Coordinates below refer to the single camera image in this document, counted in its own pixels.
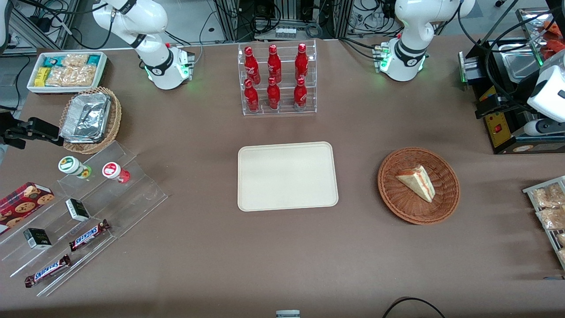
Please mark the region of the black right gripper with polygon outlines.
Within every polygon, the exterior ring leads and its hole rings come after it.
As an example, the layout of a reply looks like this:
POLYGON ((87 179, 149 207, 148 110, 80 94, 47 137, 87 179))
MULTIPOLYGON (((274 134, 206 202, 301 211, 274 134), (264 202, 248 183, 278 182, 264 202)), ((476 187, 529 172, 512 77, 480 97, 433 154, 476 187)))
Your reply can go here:
POLYGON ((0 143, 14 148, 25 148, 27 140, 42 140, 56 146, 63 146, 64 138, 59 136, 59 128, 38 117, 27 121, 14 117, 0 119, 0 143))

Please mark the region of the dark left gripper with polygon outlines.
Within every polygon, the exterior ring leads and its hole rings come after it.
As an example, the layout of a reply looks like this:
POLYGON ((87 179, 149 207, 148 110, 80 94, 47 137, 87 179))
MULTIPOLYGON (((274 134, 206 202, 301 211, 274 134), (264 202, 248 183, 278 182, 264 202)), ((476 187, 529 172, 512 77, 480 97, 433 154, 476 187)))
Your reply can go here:
POLYGON ((523 111, 530 112, 530 107, 525 102, 520 93, 511 93, 510 99, 503 97, 500 93, 487 93, 479 95, 475 93, 475 118, 482 119, 492 113, 506 113, 514 111, 520 113, 523 111))

